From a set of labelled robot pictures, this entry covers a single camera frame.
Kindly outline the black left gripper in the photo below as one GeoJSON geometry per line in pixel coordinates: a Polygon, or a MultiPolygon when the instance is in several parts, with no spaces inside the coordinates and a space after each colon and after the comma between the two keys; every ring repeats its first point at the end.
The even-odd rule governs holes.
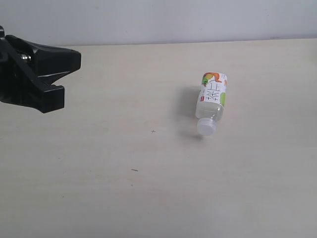
{"type": "Polygon", "coordinates": [[[31,81],[21,82],[23,79],[21,70],[8,53],[8,47],[4,44],[7,41],[18,54],[28,56],[28,66],[46,84],[53,84],[60,78],[79,70],[80,52],[36,44],[13,35],[5,36],[4,28],[0,27],[0,101],[34,108],[42,113],[63,109],[65,105],[63,86],[31,81]]]}

